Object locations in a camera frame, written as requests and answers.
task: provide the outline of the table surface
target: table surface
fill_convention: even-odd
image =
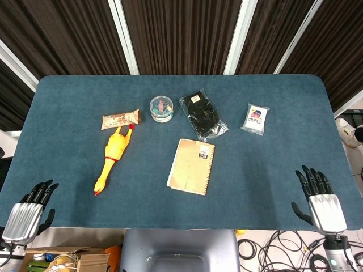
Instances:
[[[197,139],[178,97],[199,89],[229,131],[216,146],[206,196],[166,186],[180,138]],[[172,120],[152,120],[150,100],[174,102]],[[265,134],[241,130],[248,104],[270,107]],[[115,129],[102,115],[142,111],[142,123],[97,197],[93,187]],[[311,229],[294,171],[316,168],[330,179],[348,228],[363,226],[362,200],[344,155],[322,81],[312,75],[48,76],[38,85],[11,168],[0,192],[0,226],[15,202],[48,179],[60,186],[56,227]]]

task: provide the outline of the yellow rubber chicken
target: yellow rubber chicken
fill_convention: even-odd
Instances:
[[[106,179],[111,171],[112,166],[115,162],[117,162],[119,159],[121,159],[121,156],[123,155],[126,146],[130,142],[132,130],[134,129],[135,124],[131,124],[129,127],[129,131],[127,132],[126,136],[123,136],[120,134],[121,126],[119,126],[115,133],[113,133],[107,143],[106,150],[105,150],[105,162],[104,167],[101,173],[101,176],[98,178],[96,184],[95,184],[95,195],[98,195],[102,190],[104,189],[106,185]]]

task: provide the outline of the mechanical arm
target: mechanical arm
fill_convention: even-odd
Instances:
[[[308,169],[305,165],[302,169],[306,178],[298,170],[295,173],[300,180],[311,215],[304,214],[298,205],[292,202],[294,213],[325,236],[323,246],[331,271],[362,271],[361,267],[357,267],[347,237],[341,235],[347,229],[347,224],[339,199],[333,194],[328,179],[322,172]]]

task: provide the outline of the white package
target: white package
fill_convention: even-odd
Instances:
[[[270,108],[267,107],[259,107],[256,105],[248,104],[247,116],[243,126],[241,126],[240,128],[245,131],[256,133],[262,136],[265,132],[265,119],[269,110]]]

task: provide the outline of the brown notebook cover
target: brown notebook cover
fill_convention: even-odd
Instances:
[[[167,186],[205,196],[214,155],[214,145],[180,139]]]

